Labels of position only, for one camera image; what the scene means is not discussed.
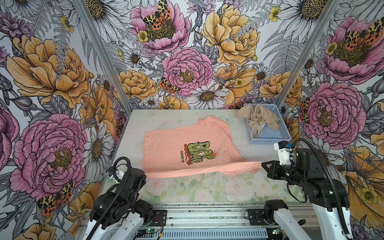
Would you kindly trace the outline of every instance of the flower bud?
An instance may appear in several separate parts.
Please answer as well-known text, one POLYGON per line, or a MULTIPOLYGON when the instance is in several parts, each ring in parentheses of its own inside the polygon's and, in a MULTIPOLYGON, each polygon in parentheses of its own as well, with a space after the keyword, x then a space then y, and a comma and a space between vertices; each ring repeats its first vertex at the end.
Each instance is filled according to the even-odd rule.
POLYGON ((195 35, 194 35, 195 42, 201 44, 201 39, 203 39, 203 35, 201 35, 201 33, 199 33, 198 31, 195 31, 195 35))
POLYGON ((10 99, 19 109, 27 112, 30 110, 36 110, 37 106, 32 102, 32 99, 28 97, 18 97, 10 99))
POLYGON ((384 132, 384 124, 379 121, 373 121, 368 125, 368 129, 372 134, 380 135, 384 132))
POLYGON ((372 86, 372 97, 377 98, 379 94, 384 93, 384 78, 381 78, 372 86))
POLYGON ((6 77, 0 74, 0 90, 2 91, 11 91, 12 84, 6 77))
POLYGON ((70 103, 65 100, 64 98, 61 98, 60 101, 59 101, 59 108, 63 111, 67 111, 67 109, 69 108, 69 105, 70 103))

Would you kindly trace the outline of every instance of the pink peony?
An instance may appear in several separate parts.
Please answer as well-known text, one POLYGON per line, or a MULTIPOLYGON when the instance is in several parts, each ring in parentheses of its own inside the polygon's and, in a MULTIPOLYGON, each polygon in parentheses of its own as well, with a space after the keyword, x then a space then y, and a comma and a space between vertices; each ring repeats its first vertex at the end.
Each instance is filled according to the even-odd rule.
POLYGON ((373 45, 358 45, 354 50, 345 48, 345 34, 348 31, 361 32, 368 29, 374 22, 359 22, 347 17, 334 31, 334 36, 328 38, 328 48, 325 59, 318 66, 327 76, 333 76, 339 81, 349 81, 354 85, 362 84, 375 76, 384 67, 384 37, 373 45))
MULTIPOLYGON (((184 18, 184 15, 180 13, 179 6, 176 4, 172 5, 170 1, 168 2, 168 7, 172 11, 170 23, 174 27, 174 33, 172 37, 162 37, 160 39, 155 39, 152 41, 150 38, 147 41, 143 42, 143 45, 148 49, 151 54, 161 54, 163 52, 171 52, 176 48, 185 46, 189 38, 190 23, 189 18, 184 18)), ((131 10, 131 25, 134 26, 131 28, 133 34, 138 34, 140 31, 147 31, 147 25, 144 23, 143 19, 147 16, 154 15, 157 11, 157 3, 154 7, 148 5, 147 8, 140 6, 140 8, 132 8, 131 10)))
POLYGON ((77 187, 85 175, 81 165, 86 141, 83 127, 65 114, 26 127, 15 144, 18 168, 11 175, 11 189, 38 200, 58 193, 69 181, 77 187))
POLYGON ((307 109, 310 122, 304 124, 308 137, 328 142, 332 149, 349 146, 365 125, 366 114, 356 88, 347 83, 322 83, 310 97, 307 109))
POLYGON ((20 128, 11 112, 0 106, 0 170, 7 164, 12 152, 12 141, 19 134, 20 128))
POLYGON ((180 95, 189 96, 191 91, 212 81, 211 61, 205 54, 193 48, 179 48, 163 61, 164 77, 181 89, 180 95))

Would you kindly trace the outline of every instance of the printed graphic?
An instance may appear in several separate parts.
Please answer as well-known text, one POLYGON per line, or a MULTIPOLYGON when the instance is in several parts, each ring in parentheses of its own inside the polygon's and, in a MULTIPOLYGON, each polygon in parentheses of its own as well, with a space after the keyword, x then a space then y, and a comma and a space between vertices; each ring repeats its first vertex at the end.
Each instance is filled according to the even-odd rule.
POLYGON ((210 150, 209 146, 210 142, 195 142, 188 145, 184 144, 185 154, 188 158, 187 164, 191 165, 195 162, 202 162, 204 158, 216 158, 217 152, 210 150))

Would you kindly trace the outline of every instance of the white drawstring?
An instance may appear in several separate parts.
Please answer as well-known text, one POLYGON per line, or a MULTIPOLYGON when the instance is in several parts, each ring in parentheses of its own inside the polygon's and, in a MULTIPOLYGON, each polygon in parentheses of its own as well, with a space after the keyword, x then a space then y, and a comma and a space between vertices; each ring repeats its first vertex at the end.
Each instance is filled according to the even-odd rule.
POLYGON ((263 129, 265 125, 266 125, 266 121, 262 125, 253 125, 252 126, 252 133, 253 133, 253 128, 258 127, 257 128, 257 135, 259 135, 260 134, 260 128, 263 129))

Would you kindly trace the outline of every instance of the black bracket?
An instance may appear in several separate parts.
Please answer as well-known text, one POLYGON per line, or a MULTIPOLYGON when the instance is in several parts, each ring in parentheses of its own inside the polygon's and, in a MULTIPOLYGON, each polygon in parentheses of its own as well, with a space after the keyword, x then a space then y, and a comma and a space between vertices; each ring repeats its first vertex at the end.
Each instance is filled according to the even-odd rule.
POLYGON ((167 223, 167 210, 153 210, 152 212, 152 219, 150 224, 148 225, 149 227, 160 227, 160 226, 165 226, 167 223), (153 217, 157 218, 159 221, 161 221, 161 224, 153 219, 153 217))
POLYGON ((251 226, 266 225, 264 221, 264 209, 248 209, 249 224, 251 226))

